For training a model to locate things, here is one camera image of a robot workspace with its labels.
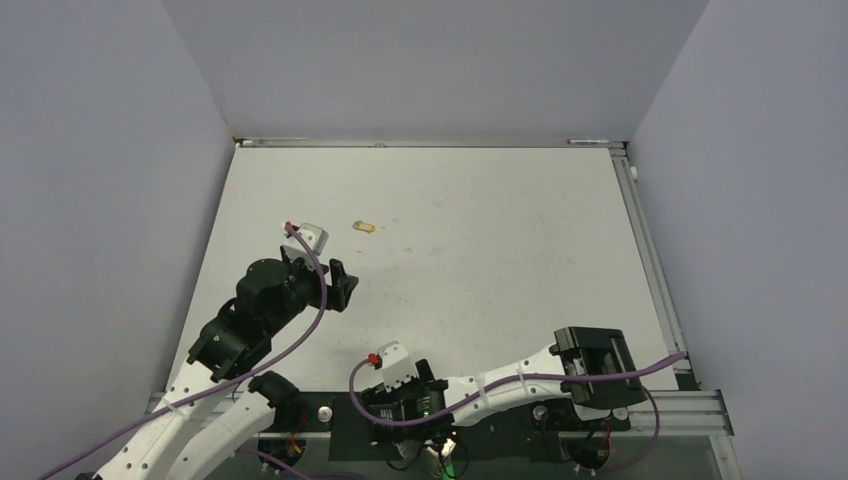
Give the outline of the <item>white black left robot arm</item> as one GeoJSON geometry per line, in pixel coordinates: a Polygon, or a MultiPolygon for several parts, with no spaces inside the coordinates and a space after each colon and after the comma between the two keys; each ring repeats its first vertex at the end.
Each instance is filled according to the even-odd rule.
{"type": "Polygon", "coordinates": [[[88,478],[165,478],[212,409],[270,354],[274,336],[308,307],[343,311],[358,283],[336,259],[318,268],[302,258],[251,264],[234,297],[202,327],[159,415],[88,478]]]}

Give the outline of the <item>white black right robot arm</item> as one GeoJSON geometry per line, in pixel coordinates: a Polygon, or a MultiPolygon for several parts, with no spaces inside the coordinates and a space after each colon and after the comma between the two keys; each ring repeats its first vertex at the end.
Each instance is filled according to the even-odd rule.
{"type": "Polygon", "coordinates": [[[675,360],[639,368],[622,331],[566,327],[555,331],[551,345],[512,363],[437,377],[427,360],[412,360],[405,346],[392,341],[353,368],[348,394],[369,423],[372,443],[413,442],[418,454],[436,461],[444,478],[456,479],[452,455],[464,446],[460,430],[551,400],[565,400],[567,419],[589,428],[650,400],[643,378],[675,360]]]}

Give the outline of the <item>yellow plastic key tag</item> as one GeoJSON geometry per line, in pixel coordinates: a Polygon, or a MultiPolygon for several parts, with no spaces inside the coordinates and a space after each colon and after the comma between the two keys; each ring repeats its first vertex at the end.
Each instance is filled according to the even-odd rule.
{"type": "Polygon", "coordinates": [[[360,231],[360,232],[364,232],[364,233],[368,233],[368,234],[374,233],[377,230],[377,228],[374,224],[364,222],[364,221],[361,221],[361,220],[355,221],[352,224],[352,228],[356,231],[360,231]]]}

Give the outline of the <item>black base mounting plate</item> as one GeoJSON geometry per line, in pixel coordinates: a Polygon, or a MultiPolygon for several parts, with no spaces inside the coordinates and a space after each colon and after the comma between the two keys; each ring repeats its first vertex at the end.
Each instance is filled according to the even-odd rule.
{"type": "MultiPolygon", "coordinates": [[[[293,465],[306,454],[316,452],[318,442],[325,440],[329,444],[329,451],[323,456],[326,460],[383,460],[382,452],[370,444],[370,425],[388,426],[366,419],[346,392],[333,392],[343,402],[342,412],[346,416],[330,438],[297,438],[295,434],[309,421],[307,409],[315,405],[309,400],[309,393],[300,394],[276,416],[271,426],[260,432],[258,448],[261,452],[293,465]]],[[[619,423],[630,427],[625,415],[603,413],[595,420],[582,420],[570,400],[554,399],[496,412],[472,426],[457,426],[451,417],[443,417],[403,429],[418,427],[455,432],[458,456],[462,460],[521,458],[533,463],[563,463],[572,454],[591,460],[607,459],[608,436],[619,423]]]]}

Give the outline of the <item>red white marker pen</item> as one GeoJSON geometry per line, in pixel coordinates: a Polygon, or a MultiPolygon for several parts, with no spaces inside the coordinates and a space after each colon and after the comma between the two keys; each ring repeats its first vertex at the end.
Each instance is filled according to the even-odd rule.
{"type": "Polygon", "coordinates": [[[611,141],[605,139],[569,139],[567,140],[567,144],[576,145],[576,146],[605,146],[609,145],[611,141]]]}

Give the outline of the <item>aluminium frame rail back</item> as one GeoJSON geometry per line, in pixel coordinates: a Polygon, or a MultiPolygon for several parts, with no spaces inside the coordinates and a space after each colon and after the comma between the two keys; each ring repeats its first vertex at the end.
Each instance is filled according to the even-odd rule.
{"type": "Polygon", "coordinates": [[[309,138],[236,138],[241,148],[607,148],[625,149],[626,141],[611,141],[605,146],[576,146],[562,138],[536,139],[309,139],[309,138]]]}

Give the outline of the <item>aluminium frame rail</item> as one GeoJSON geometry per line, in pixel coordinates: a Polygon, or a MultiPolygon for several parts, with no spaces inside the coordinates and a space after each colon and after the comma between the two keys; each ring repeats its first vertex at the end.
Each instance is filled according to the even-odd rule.
{"type": "Polygon", "coordinates": [[[639,198],[636,170],[628,158],[624,143],[614,143],[609,148],[609,152],[629,222],[633,230],[649,292],[658,316],[664,342],[670,351],[686,350],[687,346],[683,338],[658,250],[653,241],[639,198]]]}
{"type": "Polygon", "coordinates": [[[626,141],[611,141],[605,146],[576,146],[562,138],[536,139],[309,139],[309,138],[236,138],[241,148],[607,148],[625,149],[626,141]]]}
{"type": "MultiPolygon", "coordinates": [[[[333,392],[310,392],[309,421],[297,438],[328,439],[346,416],[343,402],[333,392]]],[[[718,391],[655,391],[654,410],[648,401],[628,408],[629,428],[619,423],[613,433],[621,437],[649,437],[660,425],[661,436],[709,437],[730,435],[731,421],[718,391]]]]}

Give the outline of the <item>aluminium frame rail right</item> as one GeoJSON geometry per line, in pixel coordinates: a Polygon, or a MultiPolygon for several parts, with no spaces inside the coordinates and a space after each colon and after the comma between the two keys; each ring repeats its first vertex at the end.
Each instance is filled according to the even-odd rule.
{"type": "Polygon", "coordinates": [[[609,152],[629,222],[633,230],[649,292],[658,316],[664,342],[670,351],[686,350],[687,346],[683,338],[658,250],[653,241],[639,198],[636,170],[628,158],[624,143],[614,143],[609,148],[609,152]]]}

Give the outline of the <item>aluminium frame rail front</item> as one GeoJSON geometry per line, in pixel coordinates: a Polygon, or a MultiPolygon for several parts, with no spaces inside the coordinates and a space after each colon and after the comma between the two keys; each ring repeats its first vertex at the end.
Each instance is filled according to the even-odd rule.
{"type": "MultiPolygon", "coordinates": [[[[309,421],[297,438],[328,439],[346,416],[343,402],[333,392],[310,392],[309,421]]],[[[660,425],[661,436],[709,437],[730,435],[731,421],[718,391],[655,391],[654,410],[648,401],[628,408],[629,428],[619,423],[613,433],[621,437],[649,437],[660,425]]]]}

